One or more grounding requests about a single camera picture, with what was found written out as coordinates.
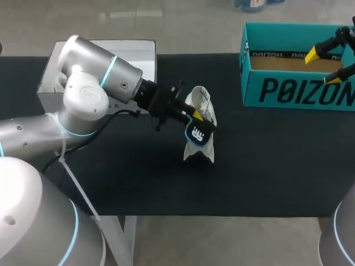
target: white box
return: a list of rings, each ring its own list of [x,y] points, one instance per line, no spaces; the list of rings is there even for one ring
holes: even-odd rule
[[[140,68],[144,79],[156,81],[156,50],[153,40],[91,40],[91,42]],[[45,112],[56,112],[62,104],[63,90],[58,89],[56,83],[60,75],[57,68],[58,57],[64,44],[65,42],[56,42],[37,91]],[[123,104],[110,97],[109,102],[108,114],[120,109],[135,111],[138,108],[134,101]]]

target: white cable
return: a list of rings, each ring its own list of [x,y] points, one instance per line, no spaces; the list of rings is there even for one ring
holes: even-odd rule
[[[46,115],[49,115],[54,120],[55,124],[57,125],[57,128],[58,128],[58,131],[60,133],[60,136],[62,138],[62,153],[60,154],[59,162],[64,166],[64,168],[67,171],[68,175],[72,178],[72,180],[73,180],[74,184],[76,185],[76,187],[78,188],[80,194],[83,196],[86,204],[89,206],[90,210],[94,214],[95,219],[97,221],[100,221],[100,216],[98,215],[97,211],[95,210],[95,208],[92,205],[91,201],[89,200],[88,196],[84,192],[83,188],[79,184],[78,180],[75,178],[73,172],[70,170],[69,166],[65,162],[64,155],[65,155],[65,151],[67,150],[67,142],[65,141],[66,133],[65,133],[62,125],[58,121],[58,117],[56,115],[52,114],[52,113],[46,113]]]
[[[105,237],[104,237],[102,231],[101,231],[101,236],[102,236],[103,248],[102,248],[102,257],[101,257],[100,266],[105,266],[105,262],[106,262],[106,240],[105,240]]]

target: concrete floor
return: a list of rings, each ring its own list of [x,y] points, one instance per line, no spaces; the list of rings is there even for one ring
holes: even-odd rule
[[[155,39],[166,53],[239,52],[245,21],[351,24],[354,0],[0,0],[3,55],[49,55],[72,34]],[[318,265],[316,218],[139,217],[135,265]]]

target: robotic arm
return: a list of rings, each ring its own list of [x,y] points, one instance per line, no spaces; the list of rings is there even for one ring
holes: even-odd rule
[[[29,160],[60,149],[62,138],[71,149],[95,134],[108,109],[107,95],[122,103],[136,101],[159,119],[157,130],[168,118],[187,125],[187,137],[199,146],[216,129],[194,107],[177,99],[179,87],[167,89],[144,80],[141,69],[77,35],[66,42],[58,69],[68,79],[62,107],[53,115],[0,122],[0,156]],[[194,129],[202,132],[202,139],[194,137]]]
[[[349,47],[355,54],[355,31],[349,27],[341,27],[337,29],[336,36],[332,37],[322,43],[317,43],[312,50],[307,54],[305,61],[309,64],[318,60],[326,53],[337,48],[339,45]],[[338,83],[348,80],[352,75],[355,75],[355,64],[352,64],[346,68],[340,68],[336,72],[329,74],[324,78],[324,82],[327,84]]]

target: teal cardboard box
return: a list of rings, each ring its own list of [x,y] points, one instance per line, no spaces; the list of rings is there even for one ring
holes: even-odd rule
[[[341,25],[247,22],[240,52],[245,106],[355,111],[355,76],[325,84],[324,77],[355,63],[350,47],[338,47],[309,65],[312,47]]]

